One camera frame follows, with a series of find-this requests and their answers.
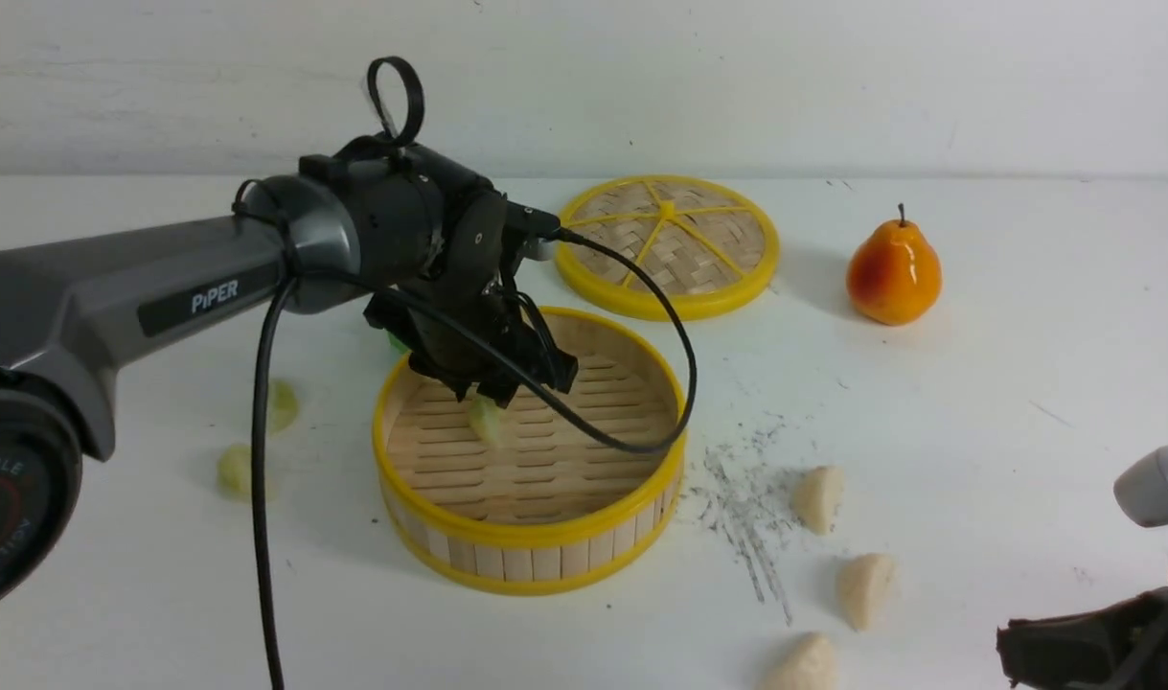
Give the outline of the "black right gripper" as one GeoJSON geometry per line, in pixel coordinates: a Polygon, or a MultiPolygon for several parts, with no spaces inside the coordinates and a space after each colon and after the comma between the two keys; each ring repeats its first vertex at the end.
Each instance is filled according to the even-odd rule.
{"type": "Polygon", "coordinates": [[[1168,586],[1086,614],[1010,620],[996,653],[1011,686],[1168,689],[1168,586]]]}

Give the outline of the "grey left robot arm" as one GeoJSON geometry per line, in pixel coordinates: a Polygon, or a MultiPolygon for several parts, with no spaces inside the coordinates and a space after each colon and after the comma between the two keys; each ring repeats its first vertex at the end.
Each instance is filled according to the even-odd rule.
{"type": "Polygon", "coordinates": [[[363,135],[243,184],[224,216],[0,250],[0,600],[67,528],[81,460],[114,451],[121,368],[294,276],[287,311],[398,288],[564,392],[575,358],[517,327],[499,284],[558,228],[434,149],[363,135]]]}

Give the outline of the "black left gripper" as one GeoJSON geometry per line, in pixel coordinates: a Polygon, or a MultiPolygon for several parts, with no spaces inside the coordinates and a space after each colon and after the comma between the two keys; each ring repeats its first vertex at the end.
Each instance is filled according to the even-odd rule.
{"type": "Polygon", "coordinates": [[[381,134],[356,137],[339,160],[339,191],[357,230],[378,234],[364,279],[413,300],[374,297],[364,318],[404,341],[413,371],[500,406],[521,386],[569,392],[578,358],[517,290],[521,259],[503,255],[505,193],[434,149],[396,148],[381,134]]]}

